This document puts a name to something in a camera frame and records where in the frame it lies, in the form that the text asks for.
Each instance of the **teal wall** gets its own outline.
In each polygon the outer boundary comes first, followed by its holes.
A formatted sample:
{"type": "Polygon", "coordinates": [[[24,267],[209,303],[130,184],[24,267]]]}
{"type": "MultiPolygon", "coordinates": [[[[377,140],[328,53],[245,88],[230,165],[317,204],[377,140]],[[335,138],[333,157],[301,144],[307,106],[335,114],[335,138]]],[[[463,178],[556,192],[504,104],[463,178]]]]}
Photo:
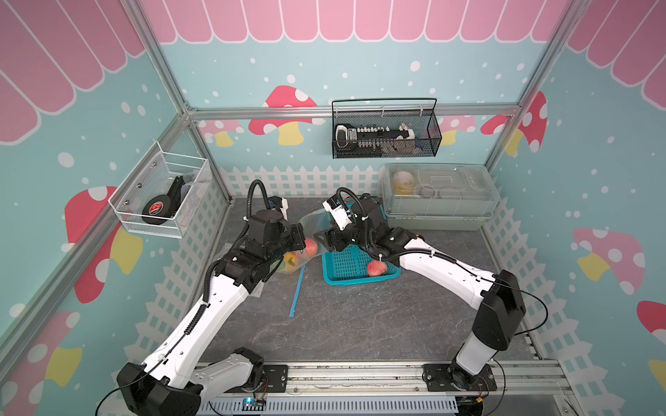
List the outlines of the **teal wall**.
{"type": "MultiPolygon", "coordinates": [[[[493,176],[505,208],[487,230],[504,266],[550,304],[535,336],[586,414],[663,415],[666,112],[610,72],[560,57],[541,89],[543,144],[532,152],[522,139],[515,157],[502,156],[493,176]]],[[[543,312],[528,309],[539,323],[543,312]]]]}

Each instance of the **red mushroom cap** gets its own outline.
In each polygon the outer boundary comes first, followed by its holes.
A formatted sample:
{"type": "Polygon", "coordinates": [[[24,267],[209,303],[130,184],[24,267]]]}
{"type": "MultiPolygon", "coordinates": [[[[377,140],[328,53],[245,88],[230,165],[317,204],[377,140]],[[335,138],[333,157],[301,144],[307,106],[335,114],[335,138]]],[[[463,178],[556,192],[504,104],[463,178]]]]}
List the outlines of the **red mushroom cap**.
{"type": "MultiPolygon", "coordinates": [[[[317,104],[306,93],[288,85],[276,87],[268,96],[262,107],[316,107],[317,104]]],[[[323,118],[277,118],[272,120],[250,121],[250,132],[262,135],[272,132],[276,128],[290,122],[307,122],[310,124],[323,124],[323,118]]]]}
{"type": "Polygon", "coordinates": [[[638,303],[636,314],[645,329],[663,343],[666,343],[666,305],[643,301],[638,303]]]}
{"type": "Polygon", "coordinates": [[[588,278],[597,281],[601,274],[611,269],[627,295],[633,294],[643,283],[645,255],[636,237],[621,232],[576,228],[573,239],[576,242],[571,245],[574,250],[580,246],[592,253],[578,259],[588,278]]]}
{"type": "Polygon", "coordinates": [[[527,144],[532,152],[539,150],[539,147],[543,143],[545,127],[548,122],[547,118],[548,104],[546,103],[545,95],[539,91],[529,106],[522,122],[518,125],[518,130],[525,134],[527,144]]]}

